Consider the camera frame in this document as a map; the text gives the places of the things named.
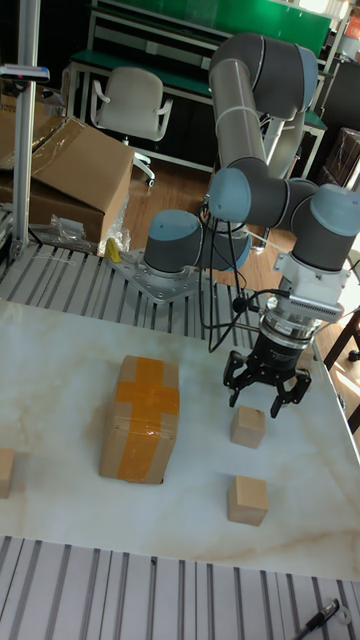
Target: metal grating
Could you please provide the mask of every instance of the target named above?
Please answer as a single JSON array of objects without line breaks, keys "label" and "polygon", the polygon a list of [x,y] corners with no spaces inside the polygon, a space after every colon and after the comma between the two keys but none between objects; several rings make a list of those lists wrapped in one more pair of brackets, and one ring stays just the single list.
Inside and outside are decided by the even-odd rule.
[{"label": "metal grating", "polygon": [[[215,285],[217,323],[233,318],[235,295],[233,287]],[[208,339],[208,331],[200,324],[198,294],[158,306],[111,269],[107,260],[67,249],[30,244],[23,257],[3,274],[0,297],[53,311]],[[203,300],[207,318],[208,290],[203,292]],[[248,312],[244,318],[246,324],[257,326],[256,313]],[[248,329],[234,328],[224,345],[252,348],[255,335]]]},{"label": "metal grating", "polygon": [[337,598],[314,640],[360,637],[360,583],[0,537],[1,640],[290,640]]}]

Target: plastic bag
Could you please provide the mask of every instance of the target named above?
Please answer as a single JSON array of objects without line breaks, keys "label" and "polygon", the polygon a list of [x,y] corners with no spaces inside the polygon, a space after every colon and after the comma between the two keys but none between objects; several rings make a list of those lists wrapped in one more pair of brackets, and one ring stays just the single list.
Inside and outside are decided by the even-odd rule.
[{"label": "plastic bag", "polygon": [[109,238],[114,238],[116,242],[116,246],[119,249],[119,251],[130,250],[130,231],[129,229],[123,228],[125,211],[126,211],[128,202],[129,202],[129,194],[126,196],[118,215],[116,216],[111,227],[108,229],[105,237],[100,242],[98,252],[97,252],[98,256],[104,255],[106,243]]},{"label": "plastic bag", "polygon": [[96,253],[97,243],[86,239],[84,227],[80,222],[51,216],[50,224],[32,224],[31,229],[44,244],[63,247],[70,251]]}]

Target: metal mounting plate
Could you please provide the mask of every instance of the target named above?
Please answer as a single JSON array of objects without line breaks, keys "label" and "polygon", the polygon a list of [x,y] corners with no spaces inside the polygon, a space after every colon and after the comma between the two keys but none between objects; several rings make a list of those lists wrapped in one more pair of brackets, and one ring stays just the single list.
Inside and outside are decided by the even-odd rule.
[{"label": "metal mounting plate", "polygon": [[[157,305],[169,304],[198,291],[199,270],[185,267],[179,273],[163,273],[144,261],[144,249],[121,254],[121,262],[108,261],[109,267],[119,271],[131,284]],[[203,274],[202,288],[208,281]]]}]

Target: robotic arm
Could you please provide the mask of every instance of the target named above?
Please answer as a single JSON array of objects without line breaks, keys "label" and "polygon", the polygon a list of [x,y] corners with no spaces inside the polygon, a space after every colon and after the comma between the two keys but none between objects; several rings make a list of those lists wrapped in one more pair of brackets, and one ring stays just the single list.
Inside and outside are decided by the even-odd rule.
[{"label": "robotic arm", "polygon": [[[210,65],[222,168],[209,191],[208,226],[185,211],[160,212],[153,218],[143,257],[131,267],[135,286],[162,304],[198,286],[194,266],[239,267],[250,248],[246,223],[294,233],[293,251],[280,253],[276,261],[283,278],[279,292],[268,300],[252,353],[245,358],[231,352],[224,372],[224,384],[233,392],[231,406],[253,382],[276,386],[273,417],[283,404],[300,402],[311,382],[308,371],[297,370],[297,362],[321,321],[336,322],[343,313],[338,300],[348,273],[342,267],[360,231],[358,194],[272,177],[275,141],[286,121],[301,132],[316,83],[317,62],[307,49],[249,33],[224,42]],[[259,113],[271,118],[265,143]],[[288,149],[288,165],[299,135],[290,136],[295,146]],[[129,278],[129,271],[124,275]],[[237,317],[244,305],[242,298],[234,301]],[[286,390],[284,383],[292,378],[296,383]]]},{"label": "robotic arm", "polygon": [[[224,373],[224,384],[233,390],[231,406],[253,382],[276,386],[272,417],[282,404],[300,402],[311,382],[296,364],[321,321],[336,322],[343,313],[338,299],[348,274],[342,266],[360,231],[358,194],[269,176],[257,112],[292,120],[308,108],[316,80],[317,63],[310,51],[256,34],[227,40],[210,66],[223,167],[211,184],[211,214],[288,229],[297,237],[293,251],[279,254],[275,264],[287,297],[269,299],[253,352],[249,358],[232,352]],[[241,311],[241,301],[234,309]],[[284,383],[293,377],[297,382],[286,391]]]}]

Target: chair wheel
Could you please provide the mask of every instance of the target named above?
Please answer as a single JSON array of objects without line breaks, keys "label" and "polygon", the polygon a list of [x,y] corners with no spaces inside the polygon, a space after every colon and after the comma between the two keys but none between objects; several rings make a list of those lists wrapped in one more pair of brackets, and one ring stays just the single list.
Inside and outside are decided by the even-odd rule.
[{"label": "chair wheel", "polygon": [[357,362],[360,360],[360,351],[350,351],[348,360],[350,360],[350,362]]}]

